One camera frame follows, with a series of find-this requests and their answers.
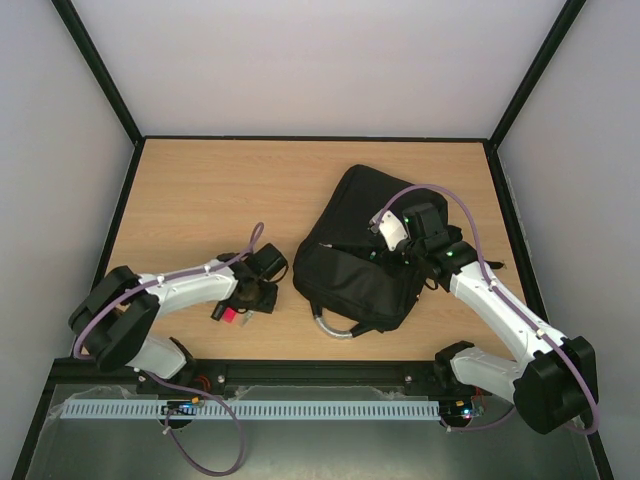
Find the black student backpack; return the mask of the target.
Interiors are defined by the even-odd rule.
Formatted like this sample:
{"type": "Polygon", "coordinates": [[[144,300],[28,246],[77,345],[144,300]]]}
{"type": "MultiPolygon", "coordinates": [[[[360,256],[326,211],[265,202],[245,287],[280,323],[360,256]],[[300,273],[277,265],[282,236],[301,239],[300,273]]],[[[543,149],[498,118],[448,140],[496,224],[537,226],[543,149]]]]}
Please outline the black student backpack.
{"type": "Polygon", "coordinates": [[[374,251],[387,248],[369,225],[382,209],[405,222],[408,240],[424,239],[428,253],[462,237],[460,228],[449,222],[448,202],[441,192],[369,166],[350,167],[293,263],[294,287],[310,303],[314,320],[334,337],[395,330],[423,289],[438,287],[428,268],[387,273],[372,262],[374,251]],[[333,329],[324,322],[327,311],[356,324],[344,333],[333,329]]]}

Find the grey white pen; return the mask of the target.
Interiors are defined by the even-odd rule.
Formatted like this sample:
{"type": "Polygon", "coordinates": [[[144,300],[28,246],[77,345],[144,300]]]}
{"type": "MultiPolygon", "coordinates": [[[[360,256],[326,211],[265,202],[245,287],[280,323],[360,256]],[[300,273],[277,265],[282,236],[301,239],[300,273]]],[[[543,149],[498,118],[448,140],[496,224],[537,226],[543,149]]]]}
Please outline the grey white pen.
{"type": "Polygon", "coordinates": [[[240,320],[240,326],[245,327],[254,316],[254,311],[247,311],[240,320]]]}

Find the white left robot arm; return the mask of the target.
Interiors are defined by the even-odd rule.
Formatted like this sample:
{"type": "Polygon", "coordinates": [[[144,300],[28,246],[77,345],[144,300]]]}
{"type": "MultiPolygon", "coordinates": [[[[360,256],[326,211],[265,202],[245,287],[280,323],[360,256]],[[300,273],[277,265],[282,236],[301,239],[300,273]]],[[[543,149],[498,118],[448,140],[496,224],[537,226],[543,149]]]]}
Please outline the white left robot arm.
{"type": "Polygon", "coordinates": [[[189,307],[214,304],[215,321],[274,311],[278,282],[288,262],[271,243],[257,252],[221,254],[202,266],[166,274],[136,275],[127,266],[109,272],[71,314],[76,358],[102,372],[122,367],[149,378],[187,385],[196,361],[173,337],[151,333],[154,322],[189,307]]]}

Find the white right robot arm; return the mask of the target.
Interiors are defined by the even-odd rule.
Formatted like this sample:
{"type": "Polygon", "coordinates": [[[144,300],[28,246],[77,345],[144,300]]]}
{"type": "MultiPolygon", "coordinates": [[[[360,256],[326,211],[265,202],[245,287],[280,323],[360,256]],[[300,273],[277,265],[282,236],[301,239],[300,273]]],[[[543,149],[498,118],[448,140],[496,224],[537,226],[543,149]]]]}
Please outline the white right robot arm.
{"type": "Polygon", "coordinates": [[[587,423],[581,434],[598,430],[596,356],[584,337],[567,337],[523,304],[459,229],[442,223],[433,205],[410,207],[401,215],[383,208],[371,218],[370,229],[389,252],[469,306],[512,354],[504,359],[464,342],[448,347],[436,367],[443,389],[455,392],[469,384],[497,395],[541,434],[574,429],[577,418],[587,423]]]}

